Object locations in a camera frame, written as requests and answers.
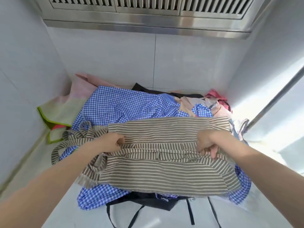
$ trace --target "black strap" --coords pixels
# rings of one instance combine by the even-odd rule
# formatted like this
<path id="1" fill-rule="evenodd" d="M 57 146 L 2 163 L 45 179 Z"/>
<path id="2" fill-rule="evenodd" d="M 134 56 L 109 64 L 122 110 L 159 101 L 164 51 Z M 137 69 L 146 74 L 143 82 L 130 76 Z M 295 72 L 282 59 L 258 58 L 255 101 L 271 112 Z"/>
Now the black strap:
<path id="1" fill-rule="evenodd" d="M 189 216 L 190 216 L 191 225 L 195 225 L 195 223 L 194 223 L 194 218 L 193 218 L 193 214 L 192 214 L 192 209 L 191 209 L 191 206 L 190 206 L 189 199 L 186 199 L 186 201 L 187 201 L 187 206 L 188 206 L 188 211 L 189 211 Z"/>
<path id="2" fill-rule="evenodd" d="M 132 218 L 132 220 L 131 220 L 131 222 L 130 222 L 128 228 L 131 228 L 131 227 L 134 225 L 134 222 L 136 221 L 136 219 L 137 219 L 137 217 L 138 217 L 139 211 L 140 211 L 142 208 L 144 208 L 144 207 L 145 207 L 145 206 L 141 206 L 141 207 L 139 208 L 139 210 L 135 213 L 135 215 L 134 215 L 134 217 Z M 107 205 L 107 214 L 108 214 L 108 217 L 109 217 L 109 219 L 110 219 L 110 222 L 112 223 L 112 226 L 113 226 L 114 228 L 116 228 L 116 227 L 114 226 L 112 220 L 111 220 L 111 216 L 110 216 L 110 205 Z"/>
<path id="3" fill-rule="evenodd" d="M 212 209 L 212 213 L 213 213 L 213 215 L 214 215 L 214 217 L 215 217 L 215 220 L 216 220 L 217 224 L 219 225 L 218 227 L 219 227 L 219 228 L 222 228 L 221 225 L 220 225 L 219 222 L 218 222 L 219 220 L 217 219 L 217 215 L 216 215 L 215 209 L 214 209 L 214 207 L 213 207 L 213 205 L 212 205 L 211 200 L 210 200 L 209 197 L 208 197 L 208 200 L 209 200 L 209 203 L 210 203 L 210 206 L 211 206 L 211 209 Z"/>

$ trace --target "vent grille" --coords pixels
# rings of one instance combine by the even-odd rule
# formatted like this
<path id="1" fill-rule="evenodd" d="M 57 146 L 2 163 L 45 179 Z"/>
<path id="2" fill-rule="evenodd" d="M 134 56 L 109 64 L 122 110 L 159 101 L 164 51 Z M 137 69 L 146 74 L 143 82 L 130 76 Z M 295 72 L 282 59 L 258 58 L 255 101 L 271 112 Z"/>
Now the vent grille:
<path id="1" fill-rule="evenodd" d="M 115 12 L 114 0 L 49 0 L 54 9 Z"/>
<path id="2" fill-rule="evenodd" d="M 241 19 L 253 0 L 183 0 L 182 16 Z"/>
<path id="3" fill-rule="evenodd" d="M 114 0 L 118 13 L 178 16 L 181 0 Z"/>

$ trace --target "lime green edge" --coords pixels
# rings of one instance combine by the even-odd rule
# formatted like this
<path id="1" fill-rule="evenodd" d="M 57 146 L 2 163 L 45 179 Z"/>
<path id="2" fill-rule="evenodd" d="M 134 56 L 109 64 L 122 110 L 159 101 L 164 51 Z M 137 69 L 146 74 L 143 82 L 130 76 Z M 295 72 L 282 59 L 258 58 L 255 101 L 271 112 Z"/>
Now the lime green edge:
<path id="1" fill-rule="evenodd" d="M 71 127 L 72 125 L 69 125 L 69 124 L 64 124 L 64 123 L 60 123 L 60 122 L 54 122 L 54 121 L 51 121 L 49 120 L 42 112 L 42 109 L 39 107 L 37 107 L 39 113 L 41 114 L 41 116 L 43 117 L 44 120 L 46 120 L 47 122 L 50 122 L 50 123 L 54 123 L 54 124 L 58 124 L 58 125 L 63 125 L 63 126 L 68 126 L 68 127 Z"/>
<path id="2" fill-rule="evenodd" d="M 56 142 L 61 142 L 61 141 L 63 141 L 63 138 L 60 138 L 60 139 L 57 139 L 57 140 L 52 141 L 52 140 L 51 140 L 50 133 L 51 133 L 51 132 L 48 132 L 48 134 L 47 134 L 48 144 L 52 144 L 52 143 L 56 143 Z"/>

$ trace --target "person's right arm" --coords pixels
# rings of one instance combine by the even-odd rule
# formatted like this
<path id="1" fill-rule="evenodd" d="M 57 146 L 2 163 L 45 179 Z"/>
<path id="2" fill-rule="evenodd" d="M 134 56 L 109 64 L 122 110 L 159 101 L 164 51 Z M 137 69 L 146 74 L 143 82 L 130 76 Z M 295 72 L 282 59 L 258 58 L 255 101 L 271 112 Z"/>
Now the person's right arm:
<path id="1" fill-rule="evenodd" d="M 238 141 L 227 131 L 201 130 L 198 149 L 219 146 L 295 228 L 304 227 L 304 177 Z"/>

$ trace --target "hand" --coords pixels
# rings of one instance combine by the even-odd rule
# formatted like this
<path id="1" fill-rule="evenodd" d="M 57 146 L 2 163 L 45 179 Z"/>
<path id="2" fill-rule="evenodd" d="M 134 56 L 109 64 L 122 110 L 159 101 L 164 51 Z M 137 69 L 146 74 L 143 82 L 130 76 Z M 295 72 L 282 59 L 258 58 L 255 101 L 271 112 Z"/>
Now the hand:
<path id="1" fill-rule="evenodd" d="M 218 150 L 218 146 L 211 141 L 211 135 L 215 132 L 216 130 L 200 130 L 197 132 L 197 151 L 205 155 L 206 150 L 209 150 L 212 159 L 216 158 Z"/>
<path id="2" fill-rule="evenodd" d="M 125 143 L 125 138 L 122 134 L 109 132 L 91 142 L 85 143 L 83 146 L 86 149 L 92 150 L 95 155 L 100 153 L 112 153 L 120 150 L 120 145 Z"/>

